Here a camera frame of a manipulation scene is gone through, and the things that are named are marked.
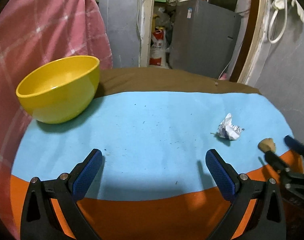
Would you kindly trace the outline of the brown potato piece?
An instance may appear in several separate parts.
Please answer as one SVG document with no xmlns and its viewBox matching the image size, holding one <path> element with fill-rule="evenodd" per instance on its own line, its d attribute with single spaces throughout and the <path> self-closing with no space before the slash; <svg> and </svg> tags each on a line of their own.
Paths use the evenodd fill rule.
<svg viewBox="0 0 304 240">
<path fill-rule="evenodd" d="M 258 144 L 258 148 L 263 152 L 276 152 L 276 145 L 272 138 L 265 138 L 261 140 Z"/>
</svg>

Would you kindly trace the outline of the white blue wrapper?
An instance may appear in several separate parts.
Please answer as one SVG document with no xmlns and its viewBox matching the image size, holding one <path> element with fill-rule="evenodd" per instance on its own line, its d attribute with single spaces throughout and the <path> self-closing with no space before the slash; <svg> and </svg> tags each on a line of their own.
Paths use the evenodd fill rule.
<svg viewBox="0 0 304 240">
<path fill-rule="evenodd" d="M 215 133 L 211 132 L 211 134 L 221 139 L 235 141 L 240 138 L 243 131 L 243 128 L 232 123 L 232 114 L 228 113 L 219 124 L 217 131 Z"/>
</svg>

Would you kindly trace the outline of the striped blue orange brown cloth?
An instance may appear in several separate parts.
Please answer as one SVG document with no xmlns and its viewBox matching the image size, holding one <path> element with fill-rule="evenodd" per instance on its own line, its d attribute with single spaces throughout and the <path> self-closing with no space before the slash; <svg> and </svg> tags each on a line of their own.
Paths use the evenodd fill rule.
<svg viewBox="0 0 304 240">
<path fill-rule="evenodd" d="M 228 113 L 244 129 L 235 141 L 211 134 Z M 79 206 L 103 239 L 205 239 L 229 207 L 206 152 L 214 148 L 237 172 L 264 181 L 277 177 L 257 147 L 264 138 L 294 171 L 303 170 L 283 142 L 291 133 L 253 87 L 180 70 L 104 70 L 97 98 L 77 118 L 29 124 L 11 172 L 15 223 L 32 177 L 55 179 L 97 148 L 103 164 Z"/>
</svg>

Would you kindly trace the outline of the yellow plastic bowl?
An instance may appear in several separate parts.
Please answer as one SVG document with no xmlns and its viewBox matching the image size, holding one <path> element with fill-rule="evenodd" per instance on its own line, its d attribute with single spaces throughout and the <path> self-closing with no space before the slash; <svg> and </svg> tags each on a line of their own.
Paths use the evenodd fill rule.
<svg viewBox="0 0 304 240">
<path fill-rule="evenodd" d="M 100 61 L 89 55 L 65 57 L 28 74 L 16 96 L 33 119 L 45 124 L 67 122 L 82 113 L 99 85 Z"/>
</svg>

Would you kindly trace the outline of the grey refrigerator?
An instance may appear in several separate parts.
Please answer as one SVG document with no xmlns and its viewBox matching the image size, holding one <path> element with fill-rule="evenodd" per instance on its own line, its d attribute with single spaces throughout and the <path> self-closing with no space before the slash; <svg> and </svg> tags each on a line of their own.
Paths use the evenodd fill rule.
<svg viewBox="0 0 304 240">
<path fill-rule="evenodd" d="M 169 66 L 193 74 L 219 78 L 232 58 L 241 16 L 202 0 L 176 7 Z"/>
</svg>

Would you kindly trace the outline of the white rubber gloves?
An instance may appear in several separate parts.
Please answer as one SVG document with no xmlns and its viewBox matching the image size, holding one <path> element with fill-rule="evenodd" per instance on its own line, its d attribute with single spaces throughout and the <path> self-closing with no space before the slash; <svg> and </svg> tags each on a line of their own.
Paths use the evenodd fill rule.
<svg viewBox="0 0 304 240">
<path fill-rule="evenodd" d="M 296 7 L 296 11 L 300 18 L 300 21 L 304 23 L 304 10 L 297 0 L 273 0 L 272 7 L 275 9 L 273 13 L 273 19 L 276 19 L 277 14 L 281 10 L 284 10 L 286 14 L 287 12 L 286 7 L 288 5 L 288 1 L 290 1 L 291 7 Z"/>
</svg>

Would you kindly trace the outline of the pink checked cloth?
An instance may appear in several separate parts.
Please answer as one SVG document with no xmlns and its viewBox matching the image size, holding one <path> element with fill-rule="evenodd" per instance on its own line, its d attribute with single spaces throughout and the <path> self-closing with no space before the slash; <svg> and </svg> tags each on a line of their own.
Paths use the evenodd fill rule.
<svg viewBox="0 0 304 240">
<path fill-rule="evenodd" d="M 15 239 L 11 169 L 30 121 L 16 87 L 36 68 L 72 55 L 92 55 L 100 60 L 100 69 L 113 67 L 95 0 L 9 0 L 0 14 L 0 218 Z"/>
</svg>

